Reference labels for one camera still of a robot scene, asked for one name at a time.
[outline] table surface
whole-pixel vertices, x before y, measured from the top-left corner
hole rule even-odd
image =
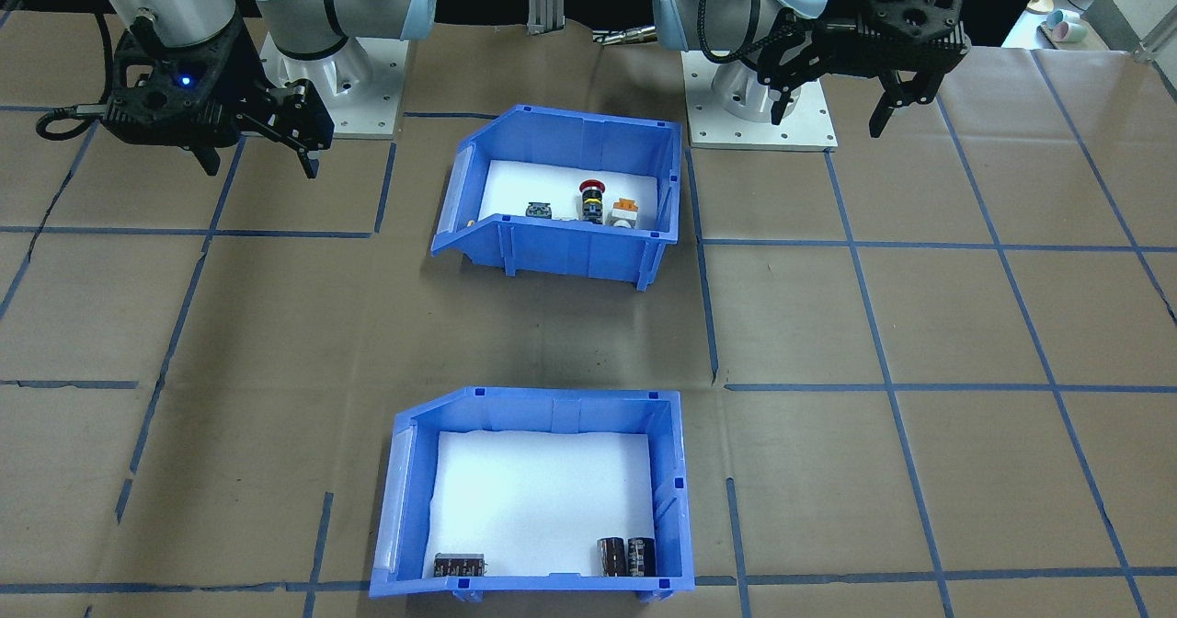
[[[208,178],[36,139],[100,89],[92,24],[0,20],[0,614],[1177,614],[1148,66],[976,48],[879,140],[877,82],[825,78],[840,147],[689,149],[636,292],[428,245],[463,137],[513,104],[685,122],[676,53],[437,27],[394,144],[307,181],[251,139]],[[370,602],[393,417],[466,385],[681,391],[699,589]]]

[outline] grid line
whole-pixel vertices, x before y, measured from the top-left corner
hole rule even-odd
[[[0,112],[51,112],[53,107],[46,106],[0,106]]]
[[[733,393],[853,393],[883,392],[886,384],[726,384],[724,388]],[[891,384],[900,393],[952,393],[952,392],[1035,392],[1062,391],[1064,393],[1177,393],[1177,386],[1115,386],[1102,384]]]
[[[241,139],[237,145],[237,152],[233,153],[232,165],[228,168],[228,173],[225,178],[225,185],[221,187],[221,194],[217,201],[217,208],[213,212],[211,221],[208,222],[208,231],[205,234],[205,241],[200,248],[200,258],[198,258],[197,265],[192,270],[192,278],[188,280],[188,291],[185,292],[184,303],[180,305],[180,312],[175,318],[175,326],[172,328],[172,337],[167,344],[167,351],[164,353],[164,361],[159,368],[159,377],[155,379],[155,388],[152,391],[151,401],[147,403],[147,410],[144,413],[142,424],[139,426],[139,438],[135,440],[135,448],[131,454],[128,477],[124,480],[122,492],[119,494],[119,501],[114,505],[114,517],[120,524],[122,523],[122,513],[127,507],[127,501],[131,499],[131,489],[134,477],[139,472],[139,463],[141,461],[144,450],[147,446],[147,434],[151,431],[151,424],[155,417],[155,408],[159,405],[160,396],[164,393],[164,386],[167,384],[167,371],[172,365],[172,358],[175,355],[177,346],[180,344],[180,333],[184,330],[185,321],[188,319],[188,310],[192,307],[192,300],[197,292],[197,285],[200,283],[200,275],[204,273],[205,260],[208,259],[208,250],[215,237],[213,232],[217,230],[217,225],[220,222],[221,213],[225,211],[225,202],[233,187],[233,178],[237,177],[237,168],[240,165],[241,153],[244,152],[245,139]]]
[[[138,380],[0,379],[0,386],[18,388],[87,388],[87,391],[134,391]]]
[[[744,563],[744,531],[739,523],[739,501],[736,500],[736,479],[727,478],[727,517],[732,525],[732,549],[736,553],[736,586],[739,589],[739,609],[743,618],[752,618],[752,600],[747,592],[747,564]]]
[[[927,504],[924,500],[924,489],[919,484],[919,473],[916,470],[916,459],[911,453],[911,441],[907,439],[907,428],[903,421],[903,412],[899,408],[899,397],[896,396],[895,384],[891,381],[891,367],[886,361],[886,351],[883,350],[883,338],[879,334],[878,320],[875,317],[875,307],[871,304],[870,290],[866,286],[866,274],[863,271],[862,258],[858,255],[858,246],[855,244],[855,232],[850,225],[850,214],[846,211],[845,199],[842,197],[842,187],[838,185],[838,171],[833,166],[833,157],[825,152],[825,166],[830,173],[830,185],[833,187],[833,198],[838,204],[838,215],[842,217],[842,226],[845,228],[846,244],[850,250],[850,259],[855,265],[855,275],[858,279],[858,290],[862,291],[863,307],[866,311],[866,323],[870,325],[871,339],[875,343],[875,353],[878,354],[879,370],[883,371],[883,384],[886,388],[887,403],[891,405],[891,417],[895,420],[896,432],[899,437],[899,447],[903,450],[903,461],[907,467],[907,478],[911,481],[912,493],[916,497],[916,510],[919,512],[919,523],[924,530],[924,539],[927,540],[927,553],[932,560],[932,572],[936,585],[940,593],[940,603],[944,605],[944,618],[953,618],[952,597],[949,593],[947,579],[944,577],[944,565],[940,561],[940,552],[936,546],[936,534],[932,531],[931,517],[927,514]]]
[[[12,305],[13,299],[16,298],[16,290],[25,279],[25,274],[28,273],[28,267],[33,264],[33,251],[36,250],[36,241],[41,238],[41,233],[45,231],[45,225],[53,214],[54,207],[58,206],[58,200],[61,200],[61,194],[65,193],[66,187],[69,186],[71,181],[73,181],[78,166],[81,165],[81,158],[85,155],[86,148],[89,147],[89,141],[94,139],[94,133],[97,131],[98,125],[93,124],[89,127],[89,131],[86,132],[86,139],[81,141],[81,147],[78,148],[74,160],[69,166],[69,171],[66,171],[66,177],[61,180],[61,186],[58,187],[56,193],[53,194],[53,199],[49,200],[49,206],[45,210],[40,225],[32,230],[33,238],[29,238],[28,240],[28,250],[25,252],[25,259],[21,260],[20,268],[16,270],[16,275],[13,275],[12,283],[8,284],[8,291],[5,292],[4,299],[0,300],[0,321],[4,321],[5,313],[8,312],[8,307]]]
[[[1042,60],[1039,60],[1038,55],[1036,55],[1033,52],[1030,52],[1030,58],[1032,58],[1035,66],[1038,66],[1038,73],[1042,74],[1043,81],[1046,82],[1046,89],[1049,89],[1050,94],[1053,95],[1055,104],[1058,106],[1058,111],[1062,112],[1063,119],[1066,120],[1068,127],[1071,128],[1071,133],[1072,135],[1075,135],[1075,140],[1079,145],[1079,148],[1083,149],[1083,157],[1086,159],[1088,166],[1091,168],[1092,177],[1096,178],[1096,182],[1099,185],[1099,190],[1103,192],[1104,198],[1108,199],[1108,204],[1110,204],[1111,211],[1113,212],[1113,214],[1116,214],[1116,220],[1118,220],[1122,230],[1124,231],[1124,237],[1128,238],[1128,244],[1132,247],[1132,250],[1136,251],[1136,259],[1141,261],[1141,267],[1144,268],[1145,275],[1149,277],[1149,283],[1152,284],[1152,288],[1156,290],[1157,295],[1161,297],[1161,300],[1164,300],[1165,310],[1169,311],[1169,319],[1171,319],[1173,324],[1177,325],[1177,313],[1173,312],[1172,304],[1170,304],[1169,298],[1165,297],[1164,287],[1161,286],[1157,275],[1152,272],[1152,267],[1149,266],[1148,258],[1144,257],[1144,253],[1142,252],[1139,245],[1136,242],[1136,235],[1129,227],[1128,219],[1125,219],[1123,212],[1119,208],[1119,205],[1116,204],[1116,198],[1113,198],[1113,195],[1111,194],[1111,190],[1110,187],[1108,187],[1108,182],[1104,181],[1103,174],[1099,171],[1099,166],[1096,165],[1096,160],[1091,157],[1091,152],[1088,148],[1088,144],[1083,140],[1083,133],[1080,133],[1079,128],[1076,127],[1075,120],[1071,119],[1070,112],[1066,111],[1066,106],[1063,102],[1063,98],[1060,98],[1058,91],[1055,89],[1055,82],[1052,82],[1050,80],[1050,77],[1046,74],[1046,68],[1043,68]]]
[[[1132,567],[1137,577],[1177,577],[1177,566]],[[992,570],[945,570],[944,576],[950,582],[984,582],[1003,579],[1090,579],[1119,577],[1119,567],[1026,567]],[[913,582],[935,582],[933,572],[855,572],[850,574],[751,574],[750,586],[807,586],[825,584],[907,584]],[[736,586],[736,577],[700,576],[694,577],[697,586]],[[315,592],[363,592],[368,590],[368,582],[363,579],[341,582],[319,582],[313,584]],[[88,583],[48,583],[48,584],[0,584],[0,596],[22,594],[141,594],[141,593],[235,593],[235,592],[307,592],[312,584],[307,582],[260,582],[253,584],[228,584],[219,586],[191,586],[152,584],[145,582],[88,582]]]
[[[496,120],[499,115],[486,112],[403,112],[403,118],[420,120]]]
[[[1136,603],[1136,609],[1141,614],[1141,618],[1149,618],[1149,610],[1144,606],[1144,598],[1141,596],[1141,590],[1136,584],[1136,578],[1133,577],[1131,569],[1128,563],[1128,556],[1124,553],[1124,547],[1119,541],[1119,536],[1116,534],[1116,527],[1111,523],[1111,518],[1108,516],[1108,510],[1104,505],[1103,494],[1099,492],[1099,487],[1096,484],[1095,476],[1091,472],[1091,466],[1088,464],[1086,454],[1083,451],[1083,445],[1079,443],[1078,432],[1075,430],[1075,425],[1071,423],[1071,416],[1066,408],[1066,401],[1063,399],[1063,392],[1059,390],[1058,383],[1055,379],[1055,371],[1051,370],[1050,359],[1046,358],[1046,350],[1043,346],[1042,338],[1038,335],[1038,330],[1033,324],[1033,319],[1030,317],[1030,308],[1026,306],[1025,299],[1022,295],[1022,290],[1018,287],[1018,281],[1016,275],[1013,275],[1012,265],[1005,254],[1005,250],[1000,248],[1000,237],[997,233],[996,224],[993,224],[992,217],[989,215],[989,207],[985,204],[984,195],[980,194],[980,187],[973,174],[971,162],[965,153],[964,146],[960,144],[960,138],[956,132],[956,127],[952,124],[952,119],[949,115],[944,101],[937,99],[937,106],[940,109],[940,115],[944,118],[944,122],[947,125],[949,135],[952,137],[952,144],[957,149],[957,157],[960,159],[960,166],[965,171],[965,177],[969,179],[969,186],[971,186],[973,195],[977,199],[977,206],[980,207],[980,214],[985,219],[985,227],[989,228],[989,234],[992,237],[993,245],[998,246],[997,257],[1002,261],[1002,268],[1005,271],[1006,280],[1009,280],[1010,290],[1013,292],[1013,298],[1017,300],[1018,310],[1022,312],[1022,319],[1025,321],[1026,330],[1029,330],[1030,339],[1033,341],[1035,352],[1038,354],[1038,360],[1042,363],[1043,372],[1046,374],[1046,383],[1051,388],[1051,393],[1055,396],[1055,404],[1058,407],[1059,418],[1063,420],[1063,426],[1066,430],[1068,438],[1071,440],[1071,447],[1075,450],[1076,459],[1079,463],[1079,469],[1083,471],[1084,479],[1088,483],[1088,489],[1091,492],[1092,500],[1099,511],[1099,517],[1104,523],[1104,529],[1108,532],[1108,538],[1111,540],[1111,545],[1116,552],[1116,558],[1119,561],[1121,571],[1124,576],[1124,580],[1128,583],[1129,591],[1132,593],[1132,599]]]
[[[706,246],[818,246],[849,248],[837,238],[703,238]],[[1082,246],[1062,244],[970,244],[970,241],[858,241],[859,248],[920,251],[996,251],[1048,253],[1177,253],[1177,246]]]
[[[327,550],[327,529],[331,526],[331,505],[335,494],[322,494],[322,514],[319,517],[319,532],[314,540],[314,558],[311,564],[311,577],[306,584],[306,600],[302,603],[302,618],[314,617],[314,594],[319,590],[319,574],[322,572],[322,554]]]
[[[694,217],[694,245],[699,261],[699,284],[703,291],[703,319],[707,327],[707,353],[711,354],[711,383],[719,377],[719,346],[716,343],[716,318],[711,310],[711,284],[707,283],[707,258],[703,248],[703,220],[699,212],[699,190],[694,180],[694,158],[686,148],[686,177],[691,181],[691,214]]]

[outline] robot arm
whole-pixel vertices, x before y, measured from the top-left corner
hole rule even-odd
[[[128,27],[108,61],[102,101],[60,107],[38,124],[48,139],[55,120],[100,120],[131,145],[173,145],[215,174],[218,147],[242,132],[281,141],[308,178],[332,140],[314,85],[273,87],[233,0],[109,0]]]
[[[822,74],[879,78],[871,115],[879,137],[892,112],[929,104],[971,44],[960,26],[963,0],[653,0],[666,48],[701,49],[717,64],[740,61],[767,86],[772,124],[790,94]],[[726,49],[724,55],[712,49]],[[912,72],[903,81],[900,72]]]
[[[109,0],[128,32],[113,57],[100,102],[59,107],[38,124],[49,140],[77,137],[100,120],[131,145],[173,145],[215,174],[215,148],[241,133],[281,141],[314,178],[331,147],[328,102],[365,95],[363,48],[354,35],[424,39],[435,0],[258,0],[281,52],[279,86],[266,77],[234,0]],[[58,120],[82,120],[51,132]]]

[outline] capacitor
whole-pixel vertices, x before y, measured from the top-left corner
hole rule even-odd
[[[597,181],[597,179],[580,182],[580,220],[600,225],[601,219],[605,218],[605,204],[601,202],[604,197],[604,182]]]
[[[625,556],[625,540],[621,538],[601,538],[597,540],[600,552],[600,570],[606,577],[626,577],[630,564]]]
[[[658,561],[653,538],[630,538],[630,576],[653,577]]]

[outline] blue storage bin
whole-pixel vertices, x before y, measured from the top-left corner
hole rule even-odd
[[[650,191],[657,204],[639,202],[647,225],[634,230],[525,217],[525,200],[518,214],[483,215],[492,161],[639,174],[656,182]],[[634,283],[645,291],[666,246],[678,241],[680,166],[677,124],[512,107],[459,145],[431,252],[457,248],[471,261],[501,267],[508,275],[518,270],[588,275]]]
[[[530,577],[426,577],[423,569],[438,483],[439,437],[443,432],[479,431],[645,434],[657,576],[597,577],[552,571]],[[479,510],[479,505],[473,503],[470,510]],[[494,561],[487,560],[487,569],[493,566]],[[450,591],[461,600],[480,602],[484,591],[633,591],[643,602],[650,602],[690,590],[694,590],[694,563],[677,392],[467,387],[397,416],[371,597]]]

